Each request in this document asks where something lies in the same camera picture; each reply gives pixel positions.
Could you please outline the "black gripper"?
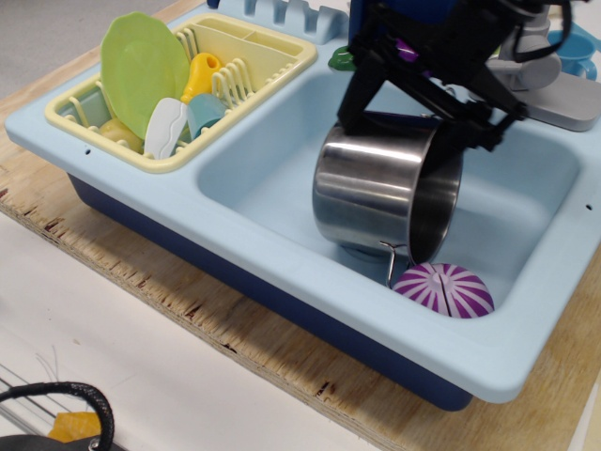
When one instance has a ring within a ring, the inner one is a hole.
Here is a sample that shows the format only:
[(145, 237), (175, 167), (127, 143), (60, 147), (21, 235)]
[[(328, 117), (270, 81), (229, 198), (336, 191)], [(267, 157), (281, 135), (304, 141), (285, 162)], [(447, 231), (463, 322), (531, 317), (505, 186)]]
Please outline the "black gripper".
[[(543, 10), (541, 1), (457, 1), (442, 23), (420, 23), (379, 2), (349, 43), (356, 70), (337, 112), (354, 134), (385, 82), (391, 82), (443, 121), (434, 132), (422, 175), (456, 170), (467, 148), (493, 149), (527, 107), (487, 67), (488, 58)], [(419, 54), (413, 69), (388, 75), (392, 39)]]

